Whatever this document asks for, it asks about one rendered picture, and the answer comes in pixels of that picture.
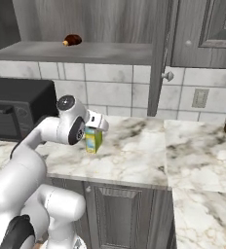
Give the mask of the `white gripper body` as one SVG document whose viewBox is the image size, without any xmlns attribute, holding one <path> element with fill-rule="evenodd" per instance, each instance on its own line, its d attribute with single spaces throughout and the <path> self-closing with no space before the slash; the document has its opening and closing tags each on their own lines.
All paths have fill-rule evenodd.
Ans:
<svg viewBox="0 0 226 249">
<path fill-rule="evenodd" d="M 96 115 L 97 129 L 101 131 L 107 131 L 109 129 L 109 123 L 103 118 L 101 114 Z"/>
</svg>

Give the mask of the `green yellow food box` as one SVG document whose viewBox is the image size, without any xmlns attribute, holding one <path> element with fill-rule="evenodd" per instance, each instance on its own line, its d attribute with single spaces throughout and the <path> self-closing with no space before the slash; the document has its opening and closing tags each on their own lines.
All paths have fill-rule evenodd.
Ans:
<svg viewBox="0 0 226 249">
<path fill-rule="evenodd" d="M 95 154 L 102 143 L 102 132 L 95 128 L 87 127 L 85 138 L 87 152 Z"/>
</svg>

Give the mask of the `brown round food item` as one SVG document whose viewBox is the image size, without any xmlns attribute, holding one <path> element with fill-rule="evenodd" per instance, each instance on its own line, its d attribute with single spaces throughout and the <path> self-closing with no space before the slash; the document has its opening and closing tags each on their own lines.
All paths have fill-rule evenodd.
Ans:
<svg viewBox="0 0 226 249">
<path fill-rule="evenodd" d="M 67 35 L 62 42 L 62 44 L 65 47 L 76 46 L 76 45 L 79 45 L 81 43 L 82 43 L 82 38 L 77 34 Z"/>
</svg>

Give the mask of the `grey open cabinet door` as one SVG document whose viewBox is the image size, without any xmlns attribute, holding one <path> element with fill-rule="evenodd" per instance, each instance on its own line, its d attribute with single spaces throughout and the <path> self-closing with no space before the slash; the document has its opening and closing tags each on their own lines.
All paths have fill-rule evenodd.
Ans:
<svg viewBox="0 0 226 249">
<path fill-rule="evenodd" d="M 149 117 L 155 117 L 157 114 L 163 82 L 162 74 L 166 67 L 168 53 L 172 4 L 173 0 L 155 0 L 152 63 L 147 109 Z"/>
</svg>

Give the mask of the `black microwave oven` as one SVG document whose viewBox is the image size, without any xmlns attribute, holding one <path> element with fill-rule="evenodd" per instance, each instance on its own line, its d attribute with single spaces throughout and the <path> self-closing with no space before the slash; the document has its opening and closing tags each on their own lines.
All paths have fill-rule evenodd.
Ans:
<svg viewBox="0 0 226 249">
<path fill-rule="evenodd" d="M 0 140 L 20 141 L 45 117 L 57 115 L 53 81 L 0 78 Z"/>
</svg>

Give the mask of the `grey wall outlet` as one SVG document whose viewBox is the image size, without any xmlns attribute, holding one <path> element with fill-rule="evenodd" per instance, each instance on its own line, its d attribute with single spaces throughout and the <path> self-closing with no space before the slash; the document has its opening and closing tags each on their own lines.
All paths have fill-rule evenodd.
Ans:
<svg viewBox="0 0 226 249">
<path fill-rule="evenodd" d="M 192 107 L 205 108 L 207 104 L 209 89 L 195 89 Z"/>
</svg>

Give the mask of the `grey open wall cabinet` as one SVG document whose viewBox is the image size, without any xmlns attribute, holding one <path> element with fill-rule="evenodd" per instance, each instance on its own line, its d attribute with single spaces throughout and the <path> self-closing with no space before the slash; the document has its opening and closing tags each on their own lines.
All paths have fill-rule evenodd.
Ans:
<svg viewBox="0 0 226 249">
<path fill-rule="evenodd" d="M 0 0 L 0 60 L 149 65 L 154 17 L 155 0 Z"/>
</svg>

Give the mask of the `grey closed wall cabinet door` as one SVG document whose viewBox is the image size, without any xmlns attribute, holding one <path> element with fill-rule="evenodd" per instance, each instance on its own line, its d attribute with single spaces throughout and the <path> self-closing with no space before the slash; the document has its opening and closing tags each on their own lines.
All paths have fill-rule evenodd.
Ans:
<svg viewBox="0 0 226 249">
<path fill-rule="evenodd" d="M 171 66 L 226 69 L 226 0 L 178 0 L 172 24 Z"/>
</svg>

